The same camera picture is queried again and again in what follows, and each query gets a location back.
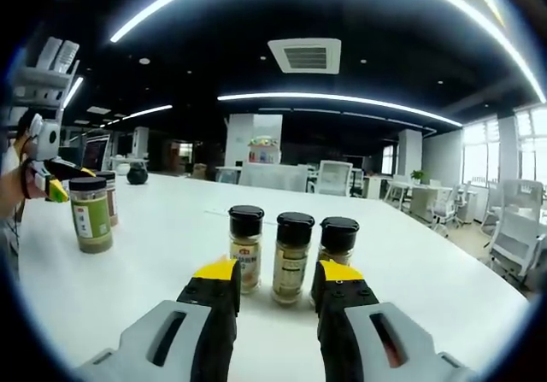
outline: spice jar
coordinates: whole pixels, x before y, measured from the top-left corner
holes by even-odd
[[[112,246],[106,179],[82,177],[69,182],[74,228],[79,248],[97,253]]]
[[[109,205],[110,226],[118,224],[118,205],[116,203],[116,173],[114,171],[98,171],[97,177],[106,179],[106,201]]]
[[[250,293],[260,284],[262,218],[264,211],[252,205],[236,205],[230,215],[230,257],[241,268],[241,293]]]
[[[307,214],[282,213],[277,223],[272,298],[277,303],[291,304],[302,293],[315,220]]]
[[[334,260],[338,264],[350,265],[359,223],[351,218],[327,217],[321,222],[321,228],[321,244],[317,261]],[[313,288],[311,302],[315,305]]]

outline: black jar lid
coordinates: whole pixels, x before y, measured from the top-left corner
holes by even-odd
[[[234,205],[228,211],[230,232],[238,237],[250,237],[262,232],[264,210],[254,205]]]
[[[78,177],[68,181],[71,191],[94,191],[106,188],[106,179],[103,177]]]
[[[116,173],[114,171],[96,171],[96,177],[103,177],[106,180],[116,179]]]
[[[314,217],[303,213],[281,213],[277,217],[277,240],[287,247],[301,247],[309,244]]]
[[[327,217],[321,228],[321,245],[331,252],[349,251],[356,244],[359,223],[351,218]]]

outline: green label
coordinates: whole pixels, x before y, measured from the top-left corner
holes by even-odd
[[[72,201],[74,226],[79,237],[100,238],[110,232],[109,206],[106,197]]]

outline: person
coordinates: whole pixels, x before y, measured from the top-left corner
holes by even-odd
[[[31,134],[32,121],[38,114],[35,110],[28,109],[19,119],[14,142],[8,147],[2,158],[2,174],[0,176],[0,218],[5,218],[4,252],[8,263],[18,274],[19,260],[19,233],[22,214],[25,207],[25,195],[22,182],[25,185],[30,197],[45,197],[33,180],[33,172],[30,168],[22,169],[21,163],[26,156],[30,155],[32,145],[29,144],[33,135]]]

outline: potted plant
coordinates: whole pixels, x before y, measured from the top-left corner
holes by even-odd
[[[416,183],[419,184],[426,177],[426,173],[422,170],[414,170],[410,173],[410,178]]]

